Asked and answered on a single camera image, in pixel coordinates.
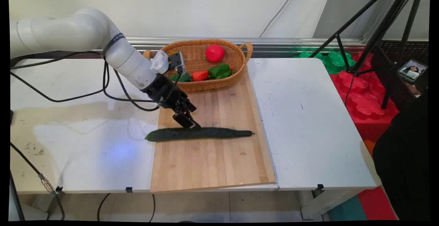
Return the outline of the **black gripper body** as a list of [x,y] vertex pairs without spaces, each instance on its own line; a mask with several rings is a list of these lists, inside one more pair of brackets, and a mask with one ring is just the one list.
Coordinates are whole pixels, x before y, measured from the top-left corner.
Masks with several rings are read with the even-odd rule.
[[146,93],[149,98],[160,104],[161,107],[171,109],[174,112],[186,111],[188,96],[173,81],[164,75],[158,75],[141,92]]

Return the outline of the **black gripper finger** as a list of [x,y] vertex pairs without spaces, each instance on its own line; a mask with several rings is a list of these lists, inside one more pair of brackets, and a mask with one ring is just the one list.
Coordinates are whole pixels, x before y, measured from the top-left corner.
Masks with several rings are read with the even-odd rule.
[[190,129],[193,127],[193,120],[191,115],[187,111],[179,111],[173,115],[174,121],[180,124],[184,129]]
[[192,117],[191,113],[196,110],[196,107],[190,102],[188,98],[181,99],[183,122],[182,126],[186,129],[200,129],[201,126]]

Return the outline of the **person's hand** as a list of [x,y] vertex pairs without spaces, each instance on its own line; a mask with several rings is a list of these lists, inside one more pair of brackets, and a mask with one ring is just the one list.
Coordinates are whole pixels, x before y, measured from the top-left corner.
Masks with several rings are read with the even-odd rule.
[[411,95],[415,96],[416,98],[418,98],[420,95],[422,95],[422,92],[420,92],[415,85],[413,84],[409,84],[408,82],[404,82],[406,88],[408,89],[408,91],[411,93]]

